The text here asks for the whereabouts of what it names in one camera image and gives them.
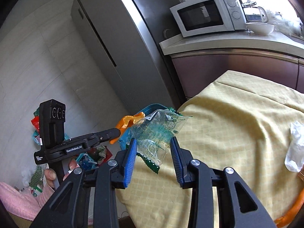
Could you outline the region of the person's left hand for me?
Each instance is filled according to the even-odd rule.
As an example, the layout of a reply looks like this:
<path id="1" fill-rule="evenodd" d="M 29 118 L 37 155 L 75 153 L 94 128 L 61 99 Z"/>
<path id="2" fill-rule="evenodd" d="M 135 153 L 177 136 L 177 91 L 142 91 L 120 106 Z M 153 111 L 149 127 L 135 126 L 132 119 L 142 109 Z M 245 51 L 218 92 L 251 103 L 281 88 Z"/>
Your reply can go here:
<path id="1" fill-rule="evenodd" d="M 75 159 L 71 159 L 69 162 L 69 171 L 65 174 L 65 176 L 63 177 L 63 180 L 65 180 L 67 178 L 67 176 L 75 169 L 75 168 L 79 168 L 78 163 L 76 162 Z M 57 189 L 59 186 L 59 180 L 57 179 L 57 175 L 55 173 L 55 171 L 53 169 L 49 169 L 47 168 L 44 171 L 44 176 L 45 176 L 45 180 L 46 183 L 53 189 Z"/>

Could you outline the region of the pink sleeve forearm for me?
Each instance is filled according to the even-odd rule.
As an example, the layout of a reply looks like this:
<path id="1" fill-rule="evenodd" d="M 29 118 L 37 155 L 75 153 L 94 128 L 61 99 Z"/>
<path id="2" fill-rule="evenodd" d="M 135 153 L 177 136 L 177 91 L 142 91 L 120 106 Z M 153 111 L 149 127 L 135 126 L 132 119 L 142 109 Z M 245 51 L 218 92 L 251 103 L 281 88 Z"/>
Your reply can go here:
<path id="1" fill-rule="evenodd" d="M 34 197 L 30 192 L 18 192 L 12 186 L 1 182 L 1 201 L 4 207 L 9 213 L 30 221 L 35 219 L 53 193 L 54 190 L 46 185 L 42 193 Z"/>

